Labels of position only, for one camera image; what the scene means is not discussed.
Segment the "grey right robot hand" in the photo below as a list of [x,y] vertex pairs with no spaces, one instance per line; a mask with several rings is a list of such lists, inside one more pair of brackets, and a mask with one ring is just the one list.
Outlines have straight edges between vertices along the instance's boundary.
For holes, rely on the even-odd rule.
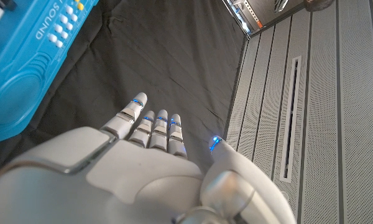
[[76,128],[0,170],[0,223],[294,223],[284,194],[224,139],[207,172],[181,119],[136,95],[102,128]]

